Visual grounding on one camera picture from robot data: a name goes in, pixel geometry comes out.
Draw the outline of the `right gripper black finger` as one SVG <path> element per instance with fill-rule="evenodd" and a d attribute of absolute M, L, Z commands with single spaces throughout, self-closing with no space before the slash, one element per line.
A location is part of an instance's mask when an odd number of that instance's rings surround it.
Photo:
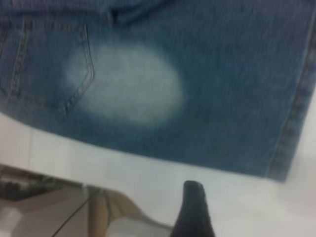
<path fill-rule="evenodd" d="M 172 229 L 174 237 L 215 237 L 204 187 L 197 181 L 185 181 L 179 215 Z"/>

